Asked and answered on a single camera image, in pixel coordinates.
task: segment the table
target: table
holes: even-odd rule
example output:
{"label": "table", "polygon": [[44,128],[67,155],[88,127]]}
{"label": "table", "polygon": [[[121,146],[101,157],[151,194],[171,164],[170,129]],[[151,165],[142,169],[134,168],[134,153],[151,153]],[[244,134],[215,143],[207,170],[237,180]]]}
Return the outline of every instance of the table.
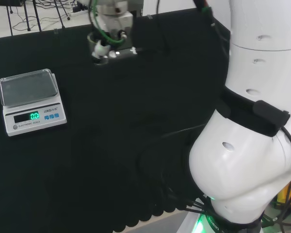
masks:
{"label": "table", "polygon": [[[100,67],[91,63],[89,26],[0,38],[0,77],[49,68],[68,121],[8,137],[0,104],[0,233],[120,232],[151,217],[137,154],[164,133],[207,122],[227,72],[215,30],[195,9],[160,15],[167,54],[154,19],[133,26],[134,46],[145,52]],[[153,170],[187,153],[188,136],[199,133],[153,146]]]}

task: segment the scale display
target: scale display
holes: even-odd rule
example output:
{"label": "scale display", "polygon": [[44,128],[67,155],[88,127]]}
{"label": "scale display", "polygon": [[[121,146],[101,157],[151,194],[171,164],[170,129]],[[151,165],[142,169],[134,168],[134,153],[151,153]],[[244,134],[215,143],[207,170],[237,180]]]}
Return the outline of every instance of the scale display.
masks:
{"label": "scale display", "polygon": [[20,123],[20,122],[23,122],[26,120],[35,120],[35,119],[39,119],[39,118],[40,118],[39,112],[35,111],[35,112],[31,112],[31,113],[25,113],[25,114],[14,116],[14,122]]}

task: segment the black fabric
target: black fabric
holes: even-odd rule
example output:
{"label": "black fabric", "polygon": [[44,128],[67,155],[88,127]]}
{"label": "black fabric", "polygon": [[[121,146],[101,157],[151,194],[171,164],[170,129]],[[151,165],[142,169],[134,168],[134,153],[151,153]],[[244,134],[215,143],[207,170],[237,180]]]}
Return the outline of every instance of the black fabric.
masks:
{"label": "black fabric", "polygon": [[[183,210],[187,203],[181,198],[195,200],[204,195],[193,181],[189,169],[189,153],[204,127],[151,142],[137,154],[136,170],[139,180],[146,183],[148,198],[155,205],[154,213]],[[181,147],[171,145],[181,142]]]}
{"label": "black fabric", "polygon": [[274,137],[290,118],[287,111],[262,100],[251,101],[227,87],[223,88],[216,109],[223,117],[269,137]]}
{"label": "black fabric", "polygon": [[[149,209],[155,199],[135,160],[151,140],[212,115],[227,60],[206,22],[196,9],[160,15],[171,48],[165,55],[155,19],[138,18],[133,43],[144,52],[101,67],[91,62],[90,26],[0,38],[0,77],[49,68],[68,121],[8,137],[0,104],[0,233],[119,232],[161,214]],[[156,158],[177,161],[190,150],[188,137],[175,135],[152,154],[168,148]],[[168,168],[173,189],[185,186],[184,176],[173,177],[183,167]]]}

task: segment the floor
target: floor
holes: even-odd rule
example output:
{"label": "floor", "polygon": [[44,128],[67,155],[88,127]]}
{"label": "floor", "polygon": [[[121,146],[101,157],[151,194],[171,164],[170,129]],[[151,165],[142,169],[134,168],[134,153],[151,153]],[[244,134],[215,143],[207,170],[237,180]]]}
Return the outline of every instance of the floor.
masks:
{"label": "floor", "polygon": [[[24,20],[23,22],[23,19],[25,19],[24,7],[23,6],[17,7],[17,8],[12,7],[13,13],[10,14],[10,18],[11,18],[11,25],[12,27],[14,27],[14,29],[12,30],[13,35],[33,33],[33,32],[39,31],[37,21],[33,17],[35,16],[35,13],[34,13],[32,2],[27,1],[26,7],[27,7],[27,14],[29,16],[29,27],[31,28],[31,31],[30,32],[27,31],[26,20]],[[65,7],[67,8],[66,12],[69,15],[69,13],[72,12],[71,4],[66,2]],[[37,11],[40,18],[41,29],[43,31],[58,29],[62,27],[60,20],[58,19],[58,13],[56,11],[56,8],[43,9],[41,7],[38,7]],[[78,13],[70,13],[70,20],[67,20],[67,16],[65,15],[65,12],[63,9],[59,9],[59,12],[63,19],[63,24],[65,27],[74,27],[74,26],[89,24],[87,11],[78,12]],[[5,36],[11,36],[11,31],[10,31],[6,8],[4,6],[0,6],[0,37],[5,37]]]}

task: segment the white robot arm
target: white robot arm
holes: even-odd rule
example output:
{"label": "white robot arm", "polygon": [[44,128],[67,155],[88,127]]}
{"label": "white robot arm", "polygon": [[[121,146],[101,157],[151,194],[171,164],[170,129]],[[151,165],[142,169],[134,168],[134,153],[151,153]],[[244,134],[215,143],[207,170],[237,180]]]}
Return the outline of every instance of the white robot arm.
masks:
{"label": "white robot arm", "polygon": [[82,3],[88,5],[93,27],[88,36],[93,62],[102,64],[111,50],[131,47],[127,38],[132,28],[133,16],[128,12],[127,1],[84,0]]}
{"label": "white robot arm", "polygon": [[[291,0],[230,0],[230,9],[226,91],[291,114]],[[266,135],[236,122],[213,113],[190,152],[190,170],[217,214],[248,224],[291,181],[291,143],[282,131]],[[291,134],[291,117],[285,127]]]}

